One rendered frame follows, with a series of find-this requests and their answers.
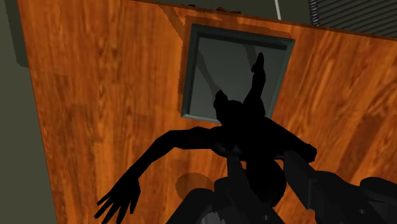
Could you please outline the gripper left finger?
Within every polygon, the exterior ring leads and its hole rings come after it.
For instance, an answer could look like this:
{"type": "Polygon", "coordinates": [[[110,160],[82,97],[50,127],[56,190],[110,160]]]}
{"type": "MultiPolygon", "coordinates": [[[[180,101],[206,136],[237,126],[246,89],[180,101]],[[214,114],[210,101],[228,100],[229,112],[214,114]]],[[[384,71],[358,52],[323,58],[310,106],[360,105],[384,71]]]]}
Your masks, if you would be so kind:
{"type": "Polygon", "coordinates": [[[167,224],[281,224],[281,218],[249,187],[235,155],[227,157],[228,176],[214,183],[214,190],[191,190],[167,224]]]}

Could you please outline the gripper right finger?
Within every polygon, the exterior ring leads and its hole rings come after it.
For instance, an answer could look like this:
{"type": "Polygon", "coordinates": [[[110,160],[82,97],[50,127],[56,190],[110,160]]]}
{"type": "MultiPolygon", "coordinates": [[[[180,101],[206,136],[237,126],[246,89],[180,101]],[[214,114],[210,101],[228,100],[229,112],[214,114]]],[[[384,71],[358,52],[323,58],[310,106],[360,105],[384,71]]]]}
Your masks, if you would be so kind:
{"type": "Polygon", "coordinates": [[[317,171],[294,151],[284,153],[284,175],[317,224],[397,224],[397,184],[367,177],[359,185],[317,171]]]}

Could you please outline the black human figure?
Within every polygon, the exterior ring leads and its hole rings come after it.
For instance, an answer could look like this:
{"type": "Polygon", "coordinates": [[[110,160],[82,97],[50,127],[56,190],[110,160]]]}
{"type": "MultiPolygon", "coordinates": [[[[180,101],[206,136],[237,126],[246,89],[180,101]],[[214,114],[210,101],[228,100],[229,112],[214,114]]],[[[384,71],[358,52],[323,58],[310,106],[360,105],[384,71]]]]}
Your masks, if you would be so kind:
{"type": "Polygon", "coordinates": [[[141,188],[139,178],[156,160],[173,148],[182,150],[212,150],[221,157],[237,155],[246,163],[246,175],[258,199],[275,207],[286,190],[286,178],[276,162],[289,150],[297,152],[307,163],[315,160],[317,150],[283,126],[265,115],[261,95],[266,82],[264,56],[259,53],[251,68],[252,85],[244,101],[228,99],[218,90],[213,106],[220,126],[194,127],[169,130],[156,138],[143,155],[121,176],[110,191],[98,201],[99,210],[94,217],[102,216],[101,224],[108,224],[116,216],[121,224],[126,213],[136,208],[141,188]]]}

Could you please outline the dark green square tray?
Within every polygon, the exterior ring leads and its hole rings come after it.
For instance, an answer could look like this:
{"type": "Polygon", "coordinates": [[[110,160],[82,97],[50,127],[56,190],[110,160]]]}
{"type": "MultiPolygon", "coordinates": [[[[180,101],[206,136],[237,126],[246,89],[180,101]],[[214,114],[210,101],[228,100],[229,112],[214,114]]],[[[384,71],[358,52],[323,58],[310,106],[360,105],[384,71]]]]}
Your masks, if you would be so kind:
{"type": "Polygon", "coordinates": [[[251,88],[251,67],[259,53],[264,55],[267,77],[261,99],[266,116],[272,116],[294,39],[192,24],[188,44],[183,118],[216,123],[212,104],[216,87],[230,100],[243,101],[251,88]]]}

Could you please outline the wooden table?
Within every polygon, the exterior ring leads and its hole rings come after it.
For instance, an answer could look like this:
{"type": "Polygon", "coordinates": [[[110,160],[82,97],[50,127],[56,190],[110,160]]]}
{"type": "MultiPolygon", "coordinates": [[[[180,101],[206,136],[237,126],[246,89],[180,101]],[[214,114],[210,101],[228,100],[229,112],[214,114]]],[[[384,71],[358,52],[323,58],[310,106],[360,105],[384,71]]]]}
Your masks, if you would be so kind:
{"type": "Polygon", "coordinates": [[[58,224],[101,224],[97,201],[182,118],[193,23],[291,38],[272,118],[314,167],[397,183],[397,39],[136,0],[17,0],[58,224]]]}

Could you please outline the grey window blind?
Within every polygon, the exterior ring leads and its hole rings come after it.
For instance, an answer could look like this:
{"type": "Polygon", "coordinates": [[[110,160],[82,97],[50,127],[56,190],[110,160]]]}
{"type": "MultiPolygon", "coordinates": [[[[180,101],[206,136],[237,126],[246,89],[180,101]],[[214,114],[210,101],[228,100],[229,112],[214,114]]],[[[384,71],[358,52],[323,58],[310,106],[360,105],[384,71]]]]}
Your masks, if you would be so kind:
{"type": "Polygon", "coordinates": [[[397,0],[308,0],[310,23],[397,38],[397,0]]]}

